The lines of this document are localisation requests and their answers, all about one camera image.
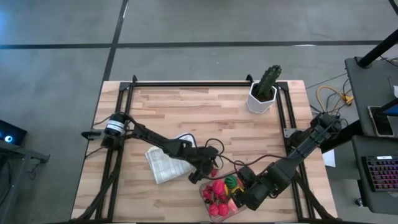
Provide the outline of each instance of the table leg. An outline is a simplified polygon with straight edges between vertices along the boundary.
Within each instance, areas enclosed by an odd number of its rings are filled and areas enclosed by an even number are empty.
[[[6,223],[6,220],[8,219],[11,210],[14,208],[14,204],[17,200],[17,191],[19,188],[19,184],[21,182],[21,177],[28,170],[30,158],[31,158],[30,155],[25,155],[21,159],[22,164],[21,164],[19,170],[16,172],[16,176],[13,178],[13,180],[11,182],[11,188],[10,188],[10,191],[9,191],[7,199],[6,199],[7,202],[5,204],[5,209],[4,209],[2,217],[0,219],[1,224]]]
[[[350,141],[351,138],[355,135],[363,135],[361,123],[359,122],[359,120],[342,129],[335,138],[323,142],[320,145],[321,152],[325,153],[331,149],[334,149],[335,147]]]

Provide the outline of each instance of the towel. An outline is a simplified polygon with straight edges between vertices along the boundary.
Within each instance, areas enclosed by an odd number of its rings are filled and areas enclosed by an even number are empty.
[[[192,142],[192,146],[196,147],[192,136],[183,136],[180,139],[190,141]],[[154,174],[156,184],[172,180],[194,169],[194,167],[187,161],[172,159],[168,155],[164,154],[163,150],[156,146],[151,147],[145,153],[145,157],[148,160],[152,173]]]

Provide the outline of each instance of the yellow cable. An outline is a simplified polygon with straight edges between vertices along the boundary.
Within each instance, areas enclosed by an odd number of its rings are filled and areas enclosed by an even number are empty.
[[[342,94],[340,91],[336,90],[336,89],[333,88],[333,87],[330,87],[330,86],[320,86],[320,87],[318,88],[318,90],[317,90],[317,100],[318,100],[319,104],[321,105],[321,108],[322,108],[323,112],[326,112],[326,109],[325,109],[325,107],[323,106],[323,103],[322,103],[322,101],[321,101],[321,99],[320,99],[320,95],[319,95],[320,90],[323,89],[323,88],[327,88],[327,89],[329,89],[329,90],[332,90],[332,91],[334,91],[336,94],[339,94],[339,95],[340,95],[340,99],[337,101],[337,103],[336,103],[336,105],[335,105],[335,107],[333,108],[332,111],[334,111],[334,110],[336,109],[337,104],[340,102],[341,99],[344,99],[344,100],[345,100],[345,103],[346,103],[347,105],[350,105],[351,102],[354,100],[354,97],[353,97],[353,96],[344,95],[344,94]]]
[[[353,96],[347,96],[347,95],[346,95],[346,97],[343,97],[343,96],[342,96],[340,99],[338,99],[337,103],[335,104],[335,107],[333,107],[333,110],[331,110],[330,112],[335,112],[335,109],[337,108],[338,103],[339,103],[340,100],[342,100],[342,99],[345,99],[345,100],[346,100],[346,103],[345,103],[345,104],[351,105],[352,100],[349,101],[350,104],[347,103],[347,98],[351,98],[351,97],[354,99]]]

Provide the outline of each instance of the red strawberry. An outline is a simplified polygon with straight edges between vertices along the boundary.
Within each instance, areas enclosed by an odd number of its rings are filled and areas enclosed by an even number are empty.
[[[204,196],[204,197],[205,197],[205,199],[207,199],[207,200],[213,201],[213,194],[212,194],[212,193],[206,194],[206,196]]]
[[[229,208],[228,205],[225,203],[221,203],[218,205],[218,214],[221,216],[226,216],[228,215]]]
[[[213,188],[212,188],[210,185],[207,185],[205,190],[207,190],[207,191],[209,191],[209,192],[212,192],[212,191],[213,191]]]
[[[220,195],[220,200],[226,202],[227,201],[226,195]]]
[[[213,216],[215,216],[215,215],[217,215],[218,214],[218,207],[217,207],[217,205],[215,204],[215,203],[213,203],[213,204],[211,204],[210,206],[209,206],[209,214],[210,215],[213,215]]]
[[[221,195],[224,193],[225,189],[224,189],[224,181],[222,180],[216,180],[213,183],[213,191],[215,194]]]
[[[203,196],[204,196],[204,197],[206,197],[206,195],[208,195],[208,194],[210,194],[210,191],[208,191],[208,190],[206,190],[206,189],[203,190]]]
[[[217,173],[218,173],[218,171],[213,169],[213,170],[210,172],[210,175],[211,175],[211,177],[215,177],[215,176],[217,175]]]

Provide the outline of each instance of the green toy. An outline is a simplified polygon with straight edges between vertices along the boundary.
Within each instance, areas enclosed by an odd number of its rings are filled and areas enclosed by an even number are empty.
[[[233,175],[229,175],[225,178],[224,183],[228,189],[234,189],[238,186],[238,179]]]

